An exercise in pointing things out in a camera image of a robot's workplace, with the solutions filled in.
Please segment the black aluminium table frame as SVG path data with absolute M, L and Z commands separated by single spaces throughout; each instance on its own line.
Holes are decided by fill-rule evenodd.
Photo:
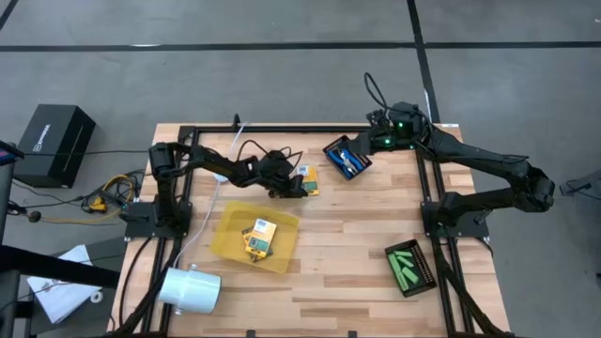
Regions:
M 301 162 L 317 169 L 319 195 L 271 199 L 259 187 L 218 186 L 198 170 L 178 183 L 193 203 L 191 233 L 181 256 L 184 268 L 220 275 L 223 288 L 212 314 L 177 315 L 156 303 L 146 315 L 146 330 L 171 337 L 244 337 L 254 330 L 265 337 L 444 337 L 450 330 L 478 331 L 454 290 L 445 284 L 405 298 L 395 283 L 384 250 L 416 239 L 427 260 L 433 241 L 425 234 L 420 211 L 441 190 L 472 193 L 469 168 L 435 166 L 414 153 L 380 153 L 372 166 L 347 181 L 326 160 L 322 149 L 358 125 L 253 123 L 242 134 L 223 124 L 161 124 L 158 142 L 198 142 L 224 154 L 246 154 L 290 147 Z M 294 252 L 285 273 L 270 272 L 222 258 L 209 246 L 231 201 L 272 207 L 300 220 Z

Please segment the dark flat device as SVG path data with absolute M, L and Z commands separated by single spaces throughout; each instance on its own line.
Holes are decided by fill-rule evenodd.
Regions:
M 0 166 L 24 159 L 24 154 L 15 145 L 0 141 Z

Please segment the white paper sheets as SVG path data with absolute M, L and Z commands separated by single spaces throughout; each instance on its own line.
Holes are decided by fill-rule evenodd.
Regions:
M 73 284 L 31 276 L 26 279 L 43 312 L 52 324 L 57 324 L 101 290 L 100 286 Z

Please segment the dark side table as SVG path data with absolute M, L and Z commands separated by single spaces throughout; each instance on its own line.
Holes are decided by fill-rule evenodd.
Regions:
M 114 270 L 0 245 L 0 338 L 12 337 L 22 274 L 106 288 L 116 288 L 119 280 Z

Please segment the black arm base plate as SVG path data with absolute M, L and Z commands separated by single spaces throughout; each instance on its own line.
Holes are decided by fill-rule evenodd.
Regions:
M 120 218 L 126 222 L 126 238 L 184 238 L 188 235 L 193 205 L 182 203 L 172 216 L 160 215 L 154 202 L 131 204 Z
M 438 202 L 424 202 L 421 212 L 424 232 L 431 238 L 486 238 L 489 230 L 480 211 L 468 211 L 455 219 L 438 214 Z

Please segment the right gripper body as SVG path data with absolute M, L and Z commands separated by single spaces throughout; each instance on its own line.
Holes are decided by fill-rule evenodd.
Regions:
M 413 148 L 424 128 L 423 112 L 417 104 L 397 102 L 385 112 L 369 113 L 368 139 L 371 151 L 394 151 Z

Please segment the yellow translucent plastic bin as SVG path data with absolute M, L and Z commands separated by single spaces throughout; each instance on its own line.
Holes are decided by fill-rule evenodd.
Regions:
M 277 230 L 271 242 L 273 255 L 253 262 L 245 252 L 241 231 L 252 227 L 256 219 L 275 223 Z M 285 273 L 294 252 L 300 220 L 273 208 L 242 202 L 230 202 L 218 224 L 210 250 L 223 258 L 261 269 Z

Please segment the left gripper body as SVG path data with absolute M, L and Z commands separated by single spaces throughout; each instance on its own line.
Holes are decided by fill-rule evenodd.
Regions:
M 269 151 L 255 166 L 255 183 L 269 191 L 271 197 L 291 197 L 292 164 L 280 150 Z

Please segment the white cylindrical canister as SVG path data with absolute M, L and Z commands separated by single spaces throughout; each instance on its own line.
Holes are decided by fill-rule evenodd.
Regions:
M 210 315 L 216 308 L 222 278 L 196 269 L 169 268 L 158 300 L 181 312 Z

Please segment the grey chair base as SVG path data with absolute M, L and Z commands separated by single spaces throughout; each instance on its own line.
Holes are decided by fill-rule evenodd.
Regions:
M 601 201 L 601 169 L 584 177 L 565 181 L 560 185 L 560 192 L 564 196 L 581 194 L 593 200 Z

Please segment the black slotted plastic basket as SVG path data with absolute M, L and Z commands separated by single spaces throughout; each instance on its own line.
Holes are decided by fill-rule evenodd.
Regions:
M 341 158 L 340 153 L 342 152 L 342 150 L 347 150 L 348 153 L 350 154 L 351 160 L 354 162 L 355 165 L 357 165 L 359 167 L 359 169 L 360 169 L 359 174 L 357 174 L 357 175 L 350 174 L 350 177 L 346 178 L 342 175 L 342 173 L 334 165 L 333 166 L 342 175 L 342 177 L 344 177 L 346 180 L 351 180 L 354 177 L 360 175 L 362 172 L 364 172 L 372 164 L 372 162 L 365 155 L 358 155 L 358 154 L 355 154 L 355 153 L 349 151 L 347 148 L 341 147 L 341 144 L 345 144 L 348 140 L 349 140 L 349 137 L 347 135 L 342 135 L 339 138 L 335 139 L 333 142 L 331 142 L 329 145 L 325 146 L 322 149 L 322 151 L 323 151 L 326 159 L 333 165 L 333 163 L 328 159 L 326 153 L 329 150 L 333 150 Z
M 411 261 L 414 265 L 411 269 L 418 277 L 419 282 L 417 284 L 413 284 L 401 271 L 404 275 L 405 280 L 408 284 L 408 290 L 402 291 L 399 283 L 396 280 L 395 273 L 393 268 L 389 262 L 388 255 L 393 254 L 394 251 L 406 251 L 411 252 L 413 257 L 405 257 L 407 260 Z M 409 298 L 418 294 L 421 294 L 427 290 L 433 289 L 437 287 L 437 282 L 435 281 L 434 275 L 427 264 L 427 261 L 424 256 L 424 252 L 422 251 L 418 241 L 416 239 L 411 239 L 402 243 L 395 244 L 393 246 L 387 247 L 384 250 L 386 259 L 392 269 L 393 277 L 400 288 L 402 295 L 405 298 Z M 404 268 L 405 266 L 398 261 L 400 268 Z

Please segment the black cardboard box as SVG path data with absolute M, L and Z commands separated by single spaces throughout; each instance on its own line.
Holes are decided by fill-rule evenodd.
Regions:
M 38 105 L 18 144 L 24 159 L 13 177 L 33 188 L 70 188 L 95 127 L 77 105 Z

